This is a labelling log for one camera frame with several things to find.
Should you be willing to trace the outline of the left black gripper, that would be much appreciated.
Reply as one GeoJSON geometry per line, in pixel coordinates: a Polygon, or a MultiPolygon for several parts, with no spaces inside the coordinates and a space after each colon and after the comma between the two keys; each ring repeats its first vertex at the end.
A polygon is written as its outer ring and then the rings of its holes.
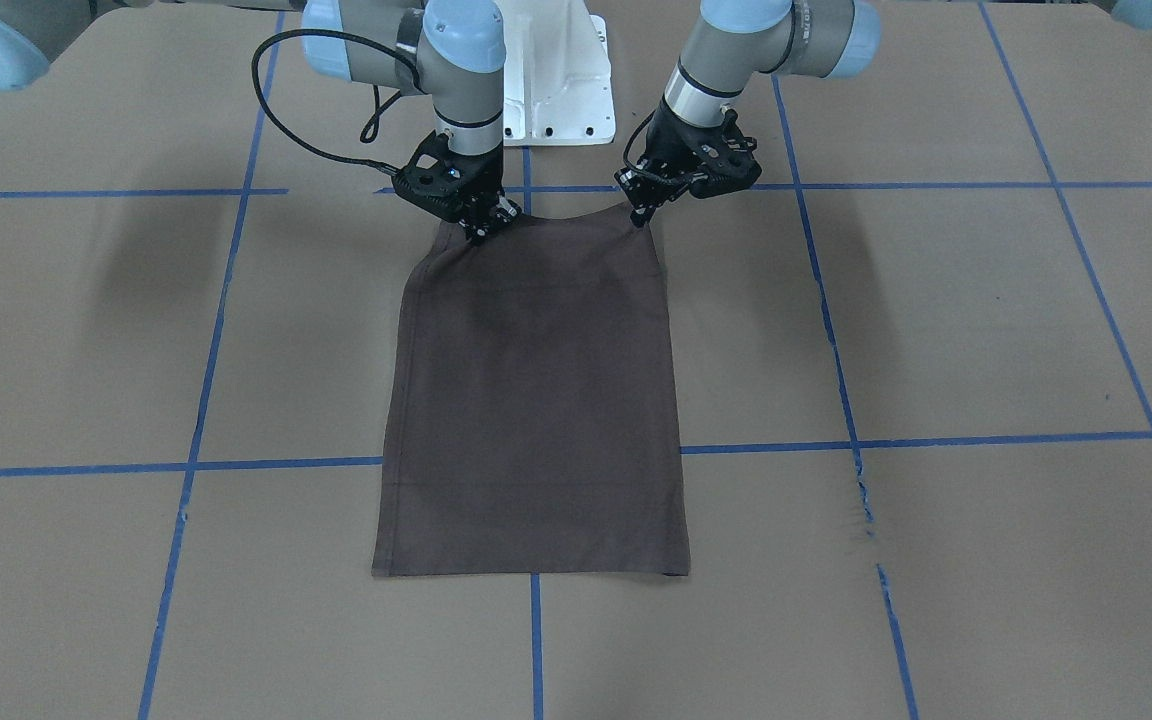
{"type": "Polygon", "coordinates": [[[690,176],[698,161],[687,141],[690,131],[712,127],[717,126],[695,126],[669,106],[659,105],[636,128],[637,135],[646,135],[643,154],[636,160],[636,168],[622,167],[614,173],[614,182],[630,205],[634,227],[646,227],[657,210],[669,200],[691,195],[690,176]]]}

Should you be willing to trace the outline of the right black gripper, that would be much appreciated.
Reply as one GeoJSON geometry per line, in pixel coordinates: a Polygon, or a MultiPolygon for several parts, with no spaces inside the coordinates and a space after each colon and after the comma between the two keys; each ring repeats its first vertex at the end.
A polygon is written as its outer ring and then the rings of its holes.
{"type": "Polygon", "coordinates": [[[456,190],[462,202],[457,222],[463,225],[467,242],[479,247],[493,233],[516,222],[522,209],[505,195],[503,151],[492,150],[480,156],[453,152],[450,167],[460,173],[456,190]]]}

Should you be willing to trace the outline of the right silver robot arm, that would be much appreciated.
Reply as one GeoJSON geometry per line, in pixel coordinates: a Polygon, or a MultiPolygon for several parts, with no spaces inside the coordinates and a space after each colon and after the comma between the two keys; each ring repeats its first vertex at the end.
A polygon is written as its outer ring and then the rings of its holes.
{"type": "MultiPolygon", "coordinates": [[[[0,1],[0,91],[22,90],[97,20],[132,10],[132,1],[0,1]]],[[[389,88],[376,99],[361,141],[376,141],[385,111],[403,97],[429,96],[435,126],[402,167],[355,158],[391,179],[416,209],[462,229],[479,245],[520,215],[502,184],[506,38],[493,1],[242,1],[238,9],[291,12],[300,26],[253,50],[250,74],[262,113],[275,119],[262,59],[301,41],[306,65],[325,77],[389,88]]]]}

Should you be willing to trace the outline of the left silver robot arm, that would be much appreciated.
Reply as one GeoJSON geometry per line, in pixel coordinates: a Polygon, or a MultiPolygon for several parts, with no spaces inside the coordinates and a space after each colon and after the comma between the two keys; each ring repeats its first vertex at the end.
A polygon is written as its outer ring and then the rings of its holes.
{"type": "Polygon", "coordinates": [[[1152,1],[704,1],[641,164],[728,238],[814,197],[1152,194],[1152,1]]]}

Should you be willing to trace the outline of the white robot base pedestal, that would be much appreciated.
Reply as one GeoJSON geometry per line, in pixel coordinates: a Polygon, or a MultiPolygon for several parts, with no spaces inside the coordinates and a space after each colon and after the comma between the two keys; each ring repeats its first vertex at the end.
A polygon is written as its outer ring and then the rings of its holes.
{"type": "Polygon", "coordinates": [[[585,1],[498,1],[506,37],[505,142],[596,146],[616,136],[607,26],[585,1]]]}

